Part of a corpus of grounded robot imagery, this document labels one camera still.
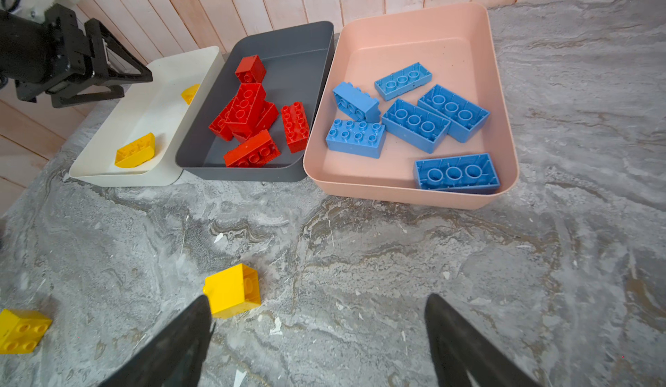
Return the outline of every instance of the blue lego brick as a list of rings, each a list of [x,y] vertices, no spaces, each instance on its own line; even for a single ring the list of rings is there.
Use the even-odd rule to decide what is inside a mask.
[[[430,191],[491,194],[500,188],[490,154],[431,158],[414,162],[419,188]]]
[[[420,63],[414,63],[412,66],[407,66],[379,79],[375,82],[375,89],[384,100],[391,100],[430,81],[432,81],[432,73]]]
[[[386,141],[386,127],[366,121],[335,120],[326,136],[329,150],[379,158]]]
[[[382,115],[386,130],[411,145],[432,154],[449,131],[451,120],[396,99]]]
[[[421,96],[418,106],[453,121],[449,135],[459,142],[467,142],[490,116],[487,110],[438,84]]]
[[[370,94],[347,82],[337,85],[333,95],[338,108],[354,121],[379,122],[379,99],[371,98]]]

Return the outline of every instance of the toy building block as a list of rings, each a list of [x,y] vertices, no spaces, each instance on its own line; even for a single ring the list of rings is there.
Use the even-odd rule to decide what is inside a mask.
[[[414,178],[419,188],[432,191],[491,194],[500,188],[488,153],[416,160]]]
[[[270,129],[279,116],[280,113],[278,112],[278,107],[276,107],[273,102],[265,100],[264,109],[261,111],[261,115],[259,115],[259,121],[254,127],[252,134],[248,135],[233,133],[233,136],[236,137],[236,139],[240,142],[246,142],[250,137],[254,136],[259,131]]]
[[[432,73],[420,63],[414,63],[412,66],[407,66],[379,79],[375,82],[375,89],[384,100],[391,100],[430,81],[432,81]]]
[[[29,354],[53,321],[34,310],[0,312],[0,355]]]
[[[211,125],[208,126],[213,134],[217,135],[224,141],[231,141],[234,139],[233,133],[229,129],[229,126],[227,126],[227,116],[229,116],[229,111],[231,110],[234,99],[236,98],[233,98],[220,112],[220,115],[216,116]]]
[[[240,83],[262,83],[265,75],[264,64],[256,55],[244,57],[236,69],[236,76]]]
[[[386,130],[411,145],[432,154],[449,131],[451,120],[396,99],[382,115]]]
[[[305,150],[310,138],[310,126],[305,117],[303,102],[294,102],[282,108],[282,122],[284,134],[287,136],[287,146],[292,153]]]
[[[266,91],[261,83],[242,83],[231,101],[226,124],[233,133],[252,134],[264,108]]]
[[[418,106],[451,119],[449,135],[459,142],[469,140],[490,116],[487,110],[438,84],[421,96]]]
[[[333,89],[333,96],[338,108],[354,121],[379,122],[379,99],[371,98],[369,93],[343,82]]]
[[[224,155],[227,167],[261,167],[278,157],[280,151],[268,131],[263,130]]]
[[[245,264],[206,277],[204,294],[213,318],[227,319],[261,306],[259,276]]]
[[[185,99],[185,102],[187,102],[187,105],[192,103],[192,99],[195,98],[196,92],[199,90],[199,86],[201,85],[196,84],[194,86],[190,86],[180,94],[182,98]]]
[[[326,145],[333,151],[379,158],[386,141],[385,132],[386,127],[379,123],[335,120],[326,136]]]
[[[132,168],[155,157],[155,135],[148,133],[116,151],[115,165]]]

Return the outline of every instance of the yellow lego brick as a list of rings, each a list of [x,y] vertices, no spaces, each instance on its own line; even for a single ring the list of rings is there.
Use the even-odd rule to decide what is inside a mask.
[[[155,157],[155,135],[148,133],[116,151],[115,165],[120,168],[136,167]]]
[[[53,321],[35,310],[0,312],[0,355],[29,354]]]
[[[245,264],[227,268],[206,277],[204,294],[213,318],[230,318],[261,305],[259,275]]]
[[[192,99],[195,98],[196,92],[199,90],[199,86],[201,85],[196,84],[194,86],[190,86],[180,94],[182,98],[185,99],[185,102],[187,102],[187,105],[192,103]]]

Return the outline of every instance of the red lego brick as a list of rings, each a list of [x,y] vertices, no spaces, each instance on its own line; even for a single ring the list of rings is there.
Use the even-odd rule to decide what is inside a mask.
[[[271,135],[262,130],[224,155],[227,167],[261,167],[278,157],[280,151]]]
[[[233,98],[227,106],[220,112],[220,115],[218,115],[211,123],[208,128],[212,131],[213,134],[217,135],[224,141],[231,141],[234,139],[233,133],[227,126],[227,116],[229,115],[229,110],[231,109],[231,105],[234,102]]]
[[[244,57],[236,69],[236,76],[240,79],[240,83],[262,83],[265,75],[264,64],[256,55]]]
[[[252,134],[264,108],[265,98],[266,91],[261,83],[242,83],[227,116],[229,129],[237,134]]]
[[[233,136],[236,137],[236,139],[240,142],[246,142],[248,138],[254,136],[259,131],[271,129],[271,125],[275,123],[279,116],[280,113],[278,112],[278,108],[275,106],[275,104],[265,100],[264,109],[262,110],[261,115],[259,115],[259,121],[254,127],[252,134],[247,135],[242,133],[233,133]]]
[[[282,108],[282,122],[284,133],[287,135],[287,145],[291,152],[305,150],[310,138],[310,126],[305,117],[303,102],[294,102]]]

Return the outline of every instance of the marble countertop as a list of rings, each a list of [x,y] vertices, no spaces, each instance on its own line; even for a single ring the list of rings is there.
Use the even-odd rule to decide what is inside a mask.
[[[546,387],[665,385],[665,10],[490,10],[521,175],[475,211],[309,179],[99,188],[67,174],[99,104],[0,219],[0,306],[54,319],[0,384],[96,385],[243,262],[262,307],[217,322],[201,386],[434,386],[432,292]]]

